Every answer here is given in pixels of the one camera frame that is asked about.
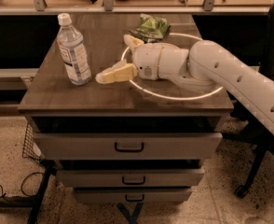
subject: water bottle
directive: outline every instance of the water bottle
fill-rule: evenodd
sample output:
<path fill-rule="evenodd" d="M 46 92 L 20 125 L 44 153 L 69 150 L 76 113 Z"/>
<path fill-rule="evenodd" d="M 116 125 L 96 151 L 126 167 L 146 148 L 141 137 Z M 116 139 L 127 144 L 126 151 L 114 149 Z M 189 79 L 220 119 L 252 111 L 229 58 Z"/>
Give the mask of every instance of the water bottle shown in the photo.
<path fill-rule="evenodd" d="M 86 84 L 91 80 L 91 72 L 83 35 L 74 27 L 68 13 L 59 14 L 58 20 L 61 28 L 57 42 L 68 77 L 73 84 Z"/>

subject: drawer handle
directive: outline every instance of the drawer handle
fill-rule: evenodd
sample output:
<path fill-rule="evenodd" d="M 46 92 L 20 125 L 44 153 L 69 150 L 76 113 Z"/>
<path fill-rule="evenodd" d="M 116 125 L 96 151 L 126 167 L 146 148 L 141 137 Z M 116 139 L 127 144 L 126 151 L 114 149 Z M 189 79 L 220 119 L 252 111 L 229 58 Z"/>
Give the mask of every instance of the drawer handle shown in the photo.
<path fill-rule="evenodd" d="M 128 194 L 126 194 L 126 201 L 127 202 L 143 202 L 144 201 L 144 194 L 140 194 L 140 195 L 128 195 Z"/>
<path fill-rule="evenodd" d="M 126 180 L 126 178 L 125 178 L 125 176 L 122 176 L 122 183 L 123 184 L 125 184 L 125 185 L 142 185 L 142 184 L 144 184 L 145 183 L 145 176 L 143 177 L 143 179 L 142 180 L 134 180 L 134 179 L 132 179 L 132 180 L 129 180 L 129 179 L 127 179 Z"/>
<path fill-rule="evenodd" d="M 126 152 L 126 153 L 139 153 L 144 150 L 144 143 L 137 145 L 123 145 L 121 146 L 118 142 L 115 142 L 115 150 L 117 152 Z"/>

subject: black chair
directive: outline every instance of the black chair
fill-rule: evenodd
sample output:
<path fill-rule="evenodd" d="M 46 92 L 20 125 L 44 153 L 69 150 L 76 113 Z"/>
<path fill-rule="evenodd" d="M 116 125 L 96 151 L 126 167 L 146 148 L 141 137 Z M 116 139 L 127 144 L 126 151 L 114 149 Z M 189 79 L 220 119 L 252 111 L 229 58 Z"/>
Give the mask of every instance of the black chair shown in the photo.
<path fill-rule="evenodd" d="M 274 4 L 267 16 L 266 58 L 259 71 L 264 76 L 274 80 Z M 274 155 L 274 135 L 238 101 L 235 103 L 234 111 L 230 115 L 231 117 L 248 120 L 248 124 L 240 134 L 223 133 L 223 137 L 256 145 L 253 166 L 247 180 L 244 185 L 236 189 L 236 195 L 243 198 L 248 193 L 266 152 L 269 151 Z"/>

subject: bottle cap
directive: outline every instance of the bottle cap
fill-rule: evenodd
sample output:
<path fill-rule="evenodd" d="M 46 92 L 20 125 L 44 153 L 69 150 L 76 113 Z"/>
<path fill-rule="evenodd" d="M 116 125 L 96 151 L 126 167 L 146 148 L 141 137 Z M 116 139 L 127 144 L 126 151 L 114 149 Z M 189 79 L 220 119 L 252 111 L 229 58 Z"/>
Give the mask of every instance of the bottle cap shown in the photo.
<path fill-rule="evenodd" d="M 72 24 L 70 14 L 68 13 L 61 13 L 57 17 L 58 17 L 60 26 L 68 26 Z"/>

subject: caster wheel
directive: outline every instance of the caster wheel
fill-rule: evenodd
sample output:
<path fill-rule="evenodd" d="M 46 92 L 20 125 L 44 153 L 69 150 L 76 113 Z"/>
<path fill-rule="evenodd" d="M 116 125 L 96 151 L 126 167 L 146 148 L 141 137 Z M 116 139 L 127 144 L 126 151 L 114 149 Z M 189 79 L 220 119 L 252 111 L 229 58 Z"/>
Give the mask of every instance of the caster wheel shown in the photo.
<path fill-rule="evenodd" d="M 243 198 L 244 196 L 246 196 L 249 192 L 249 189 L 245 188 L 243 185 L 240 185 L 235 193 L 239 198 Z"/>

